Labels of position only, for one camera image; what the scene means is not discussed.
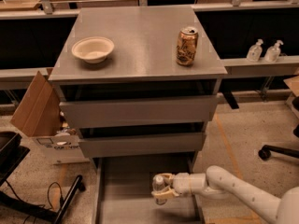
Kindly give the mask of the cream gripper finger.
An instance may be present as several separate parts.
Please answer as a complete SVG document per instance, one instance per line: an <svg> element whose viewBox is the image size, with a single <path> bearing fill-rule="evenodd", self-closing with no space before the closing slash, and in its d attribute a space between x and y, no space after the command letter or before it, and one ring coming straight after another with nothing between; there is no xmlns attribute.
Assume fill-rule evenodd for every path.
<svg viewBox="0 0 299 224"><path fill-rule="evenodd" d="M174 175L170 173L157 174L152 178L152 181L155 185L170 185Z"/></svg>
<svg viewBox="0 0 299 224"><path fill-rule="evenodd" d="M179 196L179 194L172 188L170 188L169 186L167 186L166 188L164 188L163 190L154 190L151 195L158 200L161 199L173 199L173 198L177 198Z"/></svg>

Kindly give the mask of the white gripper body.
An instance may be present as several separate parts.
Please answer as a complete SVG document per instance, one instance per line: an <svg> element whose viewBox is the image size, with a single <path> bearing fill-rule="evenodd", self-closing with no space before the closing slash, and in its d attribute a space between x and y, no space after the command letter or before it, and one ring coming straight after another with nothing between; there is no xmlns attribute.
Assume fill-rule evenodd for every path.
<svg viewBox="0 0 299 224"><path fill-rule="evenodd" d="M205 174L179 173L172 182L172 188L180 195L202 194L206 187Z"/></svg>

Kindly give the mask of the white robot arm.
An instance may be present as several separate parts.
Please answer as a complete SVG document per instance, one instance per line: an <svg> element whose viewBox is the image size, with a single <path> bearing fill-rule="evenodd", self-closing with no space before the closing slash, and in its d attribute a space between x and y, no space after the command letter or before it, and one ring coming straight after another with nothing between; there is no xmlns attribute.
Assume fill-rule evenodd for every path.
<svg viewBox="0 0 299 224"><path fill-rule="evenodd" d="M278 198L238 177L220 166L210 166L205 173L157 174L152 179L151 195L157 204L180 196L201 195L222 199L233 194L269 224L299 224L299 188L288 190Z"/></svg>

